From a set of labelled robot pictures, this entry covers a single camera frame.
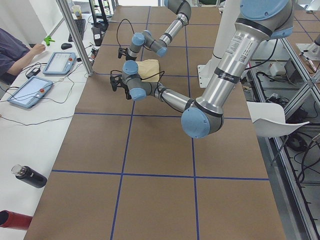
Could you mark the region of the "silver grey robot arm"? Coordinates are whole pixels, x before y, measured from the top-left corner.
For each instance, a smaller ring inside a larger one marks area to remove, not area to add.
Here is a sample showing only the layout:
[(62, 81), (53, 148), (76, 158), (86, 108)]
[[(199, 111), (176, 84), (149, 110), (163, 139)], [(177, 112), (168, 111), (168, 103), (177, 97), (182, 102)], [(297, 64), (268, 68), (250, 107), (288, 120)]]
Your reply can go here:
[(148, 30), (133, 35), (131, 45), (125, 51), (126, 61), (120, 79), (122, 87), (134, 101), (153, 96), (180, 111), (184, 132), (192, 138), (204, 138), (223, 126), (223, 105), (261, 42), (292, 33), (294, 4), (291, 0), (240, 1), (235, 32), (203, 94), (195, 99), (158, 82), (143, 81), (138, 73), (136, 58), (141, 48), (148, 47), (159, 57), (164, 56), (173, 38), (191, 19), (192, 9), (187, 1), (167, 0), (164, 4), (176, 14), (176, 19), (159, 40), (155, 40)]
[(192, 9), (188, 1), (165, 0), (164, 5), (176, 15), (176, 18), (162, 34), (158, 34), (157, 36), (153, 36), (151, 31), (147, 29), (134, 33), (130, 46), (125, 49), (124, 55), (126, 60), (135, 61), (138, 53), (144, 47), (156, 53), (159, 57), (163, 57), (168, 51), (168, 46), (180, 30), (189, 24)]

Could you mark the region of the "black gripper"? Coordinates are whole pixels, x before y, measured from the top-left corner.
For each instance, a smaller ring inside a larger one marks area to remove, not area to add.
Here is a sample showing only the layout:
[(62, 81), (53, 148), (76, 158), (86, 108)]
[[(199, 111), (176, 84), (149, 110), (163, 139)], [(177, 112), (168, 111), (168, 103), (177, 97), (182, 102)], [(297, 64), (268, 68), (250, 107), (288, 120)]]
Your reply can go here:
[(131, 100), (131, 99), (132, 99), (132, 96), (131, 96), (131, 94), (130, 94), (130, 90), (129, 90), (129, 88), (128, 88), (127, 85), (124, 86), (124, 91), (125, 91), (126, 99), (127, 99), (127, 100)]

